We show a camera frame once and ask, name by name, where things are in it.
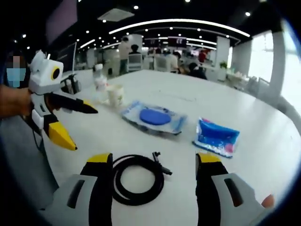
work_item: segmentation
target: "white table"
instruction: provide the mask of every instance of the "white table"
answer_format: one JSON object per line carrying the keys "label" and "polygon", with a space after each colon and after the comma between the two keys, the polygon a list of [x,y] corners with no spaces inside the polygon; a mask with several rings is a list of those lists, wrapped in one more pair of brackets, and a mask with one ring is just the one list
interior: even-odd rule
{"label": "white table", "polygon": [[[276,202],[285,195],[300,163],[301,138],[292,121],[278,110],[227,86],[180,74],[143,70],[109,83],[122,84],[128,102],[139,99],[188,115],[183,133],[165,139],[139,131],[105,106],[98,106],[94,115],[55,113],[79,148],[62,149],[44,134],[58,184],[79,174],[89,157],[104,152],[116,159],[130,153],[151,158],[153,151],[160,151],[160,162],[173,172],[159,197],[146,205],[128,207],[113,200],[114,226],[197,225],[195,153],[199,149],[191,141],[199,116],[241,131],[233,159],[221,159],[228,172],[237,173],[254,188],[259,202],[270,193]],[[92,99],[93,90],[90,87],[77,96]],[[122,177],[123,185],[133,192],[148,190],[153,180],[144,169],[126,170]]]}

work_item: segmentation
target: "plastic bottle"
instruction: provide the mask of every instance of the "plastic bottle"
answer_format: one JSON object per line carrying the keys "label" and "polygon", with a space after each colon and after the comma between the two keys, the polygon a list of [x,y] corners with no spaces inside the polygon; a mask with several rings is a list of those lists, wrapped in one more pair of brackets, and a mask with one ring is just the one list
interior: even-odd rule
{"label": "plastic bottle", "polygon": [[94,85],[96,89],[96,102],[104,102],[108,99],[106,88],[107,84],[107,77],[102,74],[103,65],[98,64],[95,66],[95,72],[93,73],[94,78]]}

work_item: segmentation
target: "paper cup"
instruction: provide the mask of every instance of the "paper cup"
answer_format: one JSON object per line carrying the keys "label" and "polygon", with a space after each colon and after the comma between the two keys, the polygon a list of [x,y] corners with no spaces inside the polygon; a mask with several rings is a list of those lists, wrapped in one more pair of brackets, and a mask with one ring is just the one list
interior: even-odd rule
{"label": "paper cup", "polygon": [[124,103],[124,90],[122,85],[110,85],[107,87],[109,103],[112,107],[122,106]]}

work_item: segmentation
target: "face mask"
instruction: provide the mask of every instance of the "face mask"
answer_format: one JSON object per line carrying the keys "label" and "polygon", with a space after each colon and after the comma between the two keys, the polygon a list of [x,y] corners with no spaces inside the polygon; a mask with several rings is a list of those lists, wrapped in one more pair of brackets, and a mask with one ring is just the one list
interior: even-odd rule
{"label": "face mask", "polygon": [[26,68],[7,68],[8,84],[11,87],[20,87],[20,81],[24,81]]}

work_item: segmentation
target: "air vent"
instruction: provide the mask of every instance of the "air vent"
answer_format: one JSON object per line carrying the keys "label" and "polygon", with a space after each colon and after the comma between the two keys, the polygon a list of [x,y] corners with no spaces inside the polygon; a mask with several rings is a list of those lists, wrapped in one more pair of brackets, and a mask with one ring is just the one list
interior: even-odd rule
{"label": "air vent", "polygon": [[103,14],[102,16],[98,17],[98,20],[118,22],[120,20],[124,20],[132,16],[134,16],[134,14],[131,12],[119,8],[113,8],[110,11]]}

